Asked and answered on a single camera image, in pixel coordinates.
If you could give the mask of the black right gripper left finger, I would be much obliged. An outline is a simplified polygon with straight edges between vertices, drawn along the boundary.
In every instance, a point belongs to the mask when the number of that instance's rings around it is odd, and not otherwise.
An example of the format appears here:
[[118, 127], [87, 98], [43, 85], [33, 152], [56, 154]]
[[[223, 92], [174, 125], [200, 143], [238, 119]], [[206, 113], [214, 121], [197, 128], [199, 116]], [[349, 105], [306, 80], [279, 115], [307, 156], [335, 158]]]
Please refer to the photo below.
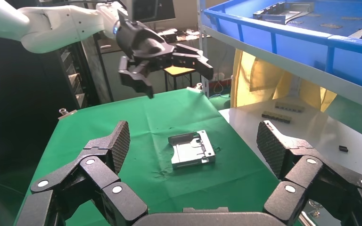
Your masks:
[[126, 121], [90, 140], [73, 161], [31, 185], [16, 224], [64, 226], [86, 202], [112, 226], [131, 226], [147, 215], [146, 203], [119, 177], [130, 141]]

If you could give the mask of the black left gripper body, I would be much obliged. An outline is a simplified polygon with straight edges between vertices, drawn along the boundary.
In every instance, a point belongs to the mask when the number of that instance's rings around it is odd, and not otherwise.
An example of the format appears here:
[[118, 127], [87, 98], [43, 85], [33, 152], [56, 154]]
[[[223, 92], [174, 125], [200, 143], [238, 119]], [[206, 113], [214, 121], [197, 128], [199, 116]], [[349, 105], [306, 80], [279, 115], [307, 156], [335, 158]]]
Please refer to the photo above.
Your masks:
[[118, 10], [117, 45], [125, 53], [119, 67], [170, 67], [174, 65], [173, 45], [139, 21], [129, 20]]

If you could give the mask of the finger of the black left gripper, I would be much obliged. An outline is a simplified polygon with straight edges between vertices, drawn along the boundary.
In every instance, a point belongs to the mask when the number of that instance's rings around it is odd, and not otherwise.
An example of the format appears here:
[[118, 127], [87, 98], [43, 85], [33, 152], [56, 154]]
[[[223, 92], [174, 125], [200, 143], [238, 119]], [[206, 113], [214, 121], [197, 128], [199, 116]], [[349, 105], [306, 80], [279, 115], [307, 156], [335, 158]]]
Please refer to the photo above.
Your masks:
[[147, 79], [150, 73], [148, 60], [136, 62], [123, 56], [120, 58], [118, 73], [122, 85], [133, 88], [137, 93], [144, 93], [150, 99], [154, 97], [152, 84]]
[[184, 44], [170, 45], [161, 43], [160, 65], [162, 69], [171, 66], [194, 69], [204, 78], [211, 80], [214, 75], [214, 68], [203, 56], [203, 51]]

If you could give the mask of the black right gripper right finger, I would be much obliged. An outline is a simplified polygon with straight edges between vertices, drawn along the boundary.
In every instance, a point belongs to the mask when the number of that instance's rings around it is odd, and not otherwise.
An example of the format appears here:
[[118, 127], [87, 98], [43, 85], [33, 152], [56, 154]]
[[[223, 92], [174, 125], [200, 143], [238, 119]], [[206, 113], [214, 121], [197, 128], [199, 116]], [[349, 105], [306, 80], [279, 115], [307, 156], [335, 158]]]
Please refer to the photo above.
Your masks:
[[362, 174], [323, 157], [306, 140], [281, 134], [268, 120], [258, 125], [256, 143], [280, 181], [264, 211], [293, 225], [309, 200], [343, 226], [362, 226]]

